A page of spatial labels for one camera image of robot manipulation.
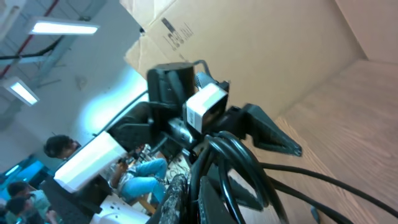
shirt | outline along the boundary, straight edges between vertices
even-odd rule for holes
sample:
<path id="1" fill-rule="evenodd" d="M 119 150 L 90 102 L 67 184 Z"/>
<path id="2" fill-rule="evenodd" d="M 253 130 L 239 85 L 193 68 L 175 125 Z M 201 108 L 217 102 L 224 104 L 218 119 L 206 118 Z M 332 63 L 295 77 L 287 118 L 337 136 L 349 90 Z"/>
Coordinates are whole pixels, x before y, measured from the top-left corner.
<path id="1" fill-rule="evenodd" d="M 47 213 L 47 210 L 49 209 L 49 206 L 51 206 L 49 200 L 45 196 L 43 190 L 35 190 L 30 192 L 33 196 L 30 198 L 33 207 L 37 209 L 39 212 L 40 216 L 43 218 L 43 220 L 46 220 L 47 217 L 45 214 Z M 18 221 L 18 218 L 11 212 L 7 212 L 6 214 L 6 221 L 7 224 L 15 224 Z M 58 216 L 57 217 L 57 222 L 58 224 L 62 224 L 62 219 Z"/>
<path id="2" fill-rule="evenodd" d="M 113 188 L 111 181 L 112 181 L 112 177 L 114 175 L 114 173 L 116 172 L 116 163 L 110 165 L 109 167 L 105 168 L 104 170 L 101 171 L 100 175 L 106 180 L 108 181 L 108 184 L 110 187 Z M 134 174 L 136 172 L 136 168 L 134 166 L 128 168 L 128 170 L 122 174 L 122 176 L 120 177 L 119 180 L 119 184 L 118 187 L 116 189 L 113 188 L 114 193 L 116 193 L 117 195 L 120 195 L 120 192 L 124 186 L 124 184 L 134 178 Z"/>

person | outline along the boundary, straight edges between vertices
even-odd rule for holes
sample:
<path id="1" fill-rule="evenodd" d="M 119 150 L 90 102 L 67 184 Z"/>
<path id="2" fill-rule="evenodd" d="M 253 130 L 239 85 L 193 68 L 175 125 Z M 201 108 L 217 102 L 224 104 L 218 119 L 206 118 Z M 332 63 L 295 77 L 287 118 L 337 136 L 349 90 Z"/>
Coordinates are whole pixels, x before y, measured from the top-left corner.
<path id="1" fill-rule="evenodd" d="M 49 209 L 51 204 L 47 200 L 47 197 L 45 196 L 43 190 L 32 190 L 31 186 L 27 182 L 18 181 L 10 183 L 7 186 L 7 192 L 11 197 L 7 204 L 11 203 L 11 208 L 16 209 L 12 211 L 6 206 L 6 208 L 9 210 L 9 212 L 7 212 L 5 216 L 7 223 L 15 223 L 18 220 L 18 216 L 21 214 L 21 212 L 32 211 L 33 208 L 35 212 L 37 211 L 36 215 L 38 214 L 43 220 L 46 220 L 47 222 L 51 221 L 48 217 L 49 211 L 51 211 L 51 209 Z M 54 211 L 50 212 L 51 219 L 53 218 L 53 215 L 58 224 L 63 223 L 61 218 L 56 213 L 54 213 Z"/>
<path id="2" fill-rule="evenodd" d="M 52 158 L 66 159 L 78 148 L 79 145 L 69 136 L 57 135 L 47 140 L 44 153 Z M 165 195 L 166 189 L 162 181 L 166 171 L 165 159 L 154 159 L 130 168 L 125 162 L 118 162 L 105 168 L 101 175 L 125 202 L 130 203 L 142 195 L 152 193 L 154 197 L 150 203 L 156 207 Z"/>
<path id="3" fill-rule="evenodd" d="M 7 202 L 0 198 L 0 224 L 8 224 L 6 220 L 7 209 L 6 209 Z"/>
<path id="4" fill-rule="evenodd" d="M 22 223 L 29 224 L 59 224 L 57 221 L 57 213 L 51 209 L 47 210 L 45 217 L 35 208 L 33 201 L 29 196 L 16 196 L 10 199 L 6 204 L 6 209 L 20 218 Z"/>

chair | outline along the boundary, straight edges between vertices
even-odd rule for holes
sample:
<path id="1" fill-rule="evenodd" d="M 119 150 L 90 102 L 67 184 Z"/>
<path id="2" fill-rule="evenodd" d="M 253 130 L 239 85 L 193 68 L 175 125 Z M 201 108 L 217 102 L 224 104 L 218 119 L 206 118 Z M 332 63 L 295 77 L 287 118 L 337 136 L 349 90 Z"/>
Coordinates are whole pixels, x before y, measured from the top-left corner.
<path id="1" fill-rule="evenodd" d="M 133 206 L 137 202 L 139 202 L 140 205 L 142 205 L 144 207 L 144 209 L 146 209 L 148 212 L 151 212 L 152 214 L 154 214 L 156 209 L 152 205 L 150 205 L 150 203 L 148 203 L 147 199 L 148 199 L 148 194 L 141 196 L 139 198 L 136 198 L 129 204 L 130 204 L 130 206 Z"/>

pipe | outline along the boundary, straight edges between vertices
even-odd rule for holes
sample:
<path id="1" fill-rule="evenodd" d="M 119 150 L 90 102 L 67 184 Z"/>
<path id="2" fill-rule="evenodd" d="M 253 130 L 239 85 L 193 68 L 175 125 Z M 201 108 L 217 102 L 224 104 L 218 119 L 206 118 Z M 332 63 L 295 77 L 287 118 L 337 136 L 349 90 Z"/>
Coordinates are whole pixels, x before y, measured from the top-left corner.
<path id="1" fill-rule="evenodd" d="M 54 10 L 55 6 L 58 4 L 60 0 L 54 0 L 54 2 L 51 4 L 51 6 L 47 9 L 47 11 L 44 14 L 44 17 L 47 17 L 51 14 L 51 12 Z M 26 45 L 32 40 L 33 35 L 29 35 L 26 40 L 24 41 L 24 43 L 22 43 L 21 47 L 19 47 L 16 56 L 18 56 L 26 47 Z M 4 70 L 1 72 L 0 74 L 0 79 L 2 79 L 6 73 L 8 72 L 8 70 L 11 68 L 11 65 L 7 65 Z"/>
<path id="2" fill-rule="evenodd" d="M 0 56 L 0 61 L 1 60 L 11 60 L 11 59 L 23 59 L 23 58 L 30 58 L 30 57 L 39 57 L 45 55 L 47 52 L 50 52 L 54 50 L 55 46 L 58 45 L 58 43 L 61 41 L 63 36 L 58 38 L 56 41 L 54 41 L 52 44 L 50 44 L 48 47 L 33 53 L 33 54 L 25 54 L 25 55 L 13 55 L 13 56 Z"/>
<path id="3" fill-rule="evenodd" d="M 81 13 L 82 17 L 92 18 L 104 7 L 108 0 L 95 0 L 89 4 Z M 32 91 L 39 86 L 42 80 L 50 74 L 51 69 L 61 59 L 62 55 L 70 49 L 72 43 L 78 38 L 77 35 L 68 35 L 62 38 L 53 51 L 50 52 L 48 59 L 44 61 L 35 77 L 27 83 Z M 0 131 L 6 129 L 13 121 L 16 113 L 21 111 L 23 102 L 19 99 L 11 101 L 8 108 L 0 114 Z"/>

ceiling light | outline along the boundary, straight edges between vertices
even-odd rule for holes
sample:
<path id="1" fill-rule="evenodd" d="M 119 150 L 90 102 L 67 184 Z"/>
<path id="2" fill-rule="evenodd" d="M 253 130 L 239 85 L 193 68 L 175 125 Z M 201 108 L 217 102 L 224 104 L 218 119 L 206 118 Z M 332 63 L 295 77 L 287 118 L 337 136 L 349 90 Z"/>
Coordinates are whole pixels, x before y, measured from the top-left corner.
<path id="1" fill-rule="evenodd" d="M 33 91 L 18 77 L 11 77 L 4 80 L 3 87 L 10 91 L 18 99 L 22 100 L 29 106 L 37 103 L 39 98 L 33 93 Z"/>
<path id="2" fill-rule="evenodd" d="M 29 34 L 53 35 L 92 35 L 100 26 L 92 22 L 55 19 L 51 17 L 33 17 L 27 28 Z"/>
<path id="3" fill-rule="evenodd" d="M 14 166 L 11 170 L 9 170 L 8 172 L 6 172 L 6 176 L 12 174 L 15 170 L 17 170 L 19 168 L 19 165 Z"/>

